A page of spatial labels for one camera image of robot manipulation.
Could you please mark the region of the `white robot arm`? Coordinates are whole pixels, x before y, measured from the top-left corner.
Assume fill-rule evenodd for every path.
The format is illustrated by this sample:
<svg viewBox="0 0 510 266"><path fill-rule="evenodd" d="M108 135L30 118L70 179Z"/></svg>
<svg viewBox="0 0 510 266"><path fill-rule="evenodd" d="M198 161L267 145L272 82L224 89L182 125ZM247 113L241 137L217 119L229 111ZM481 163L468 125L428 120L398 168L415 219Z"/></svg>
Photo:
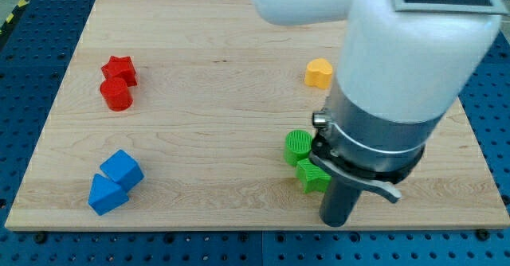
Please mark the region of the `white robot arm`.
<svg viewBox="0 0 510 266"><path fill-rule="evenodd" d="M496 38L502 0L252 0L274 25L343 20L329 95L312 117L311 161L331 176L325 201L396 185Z"/></svg>

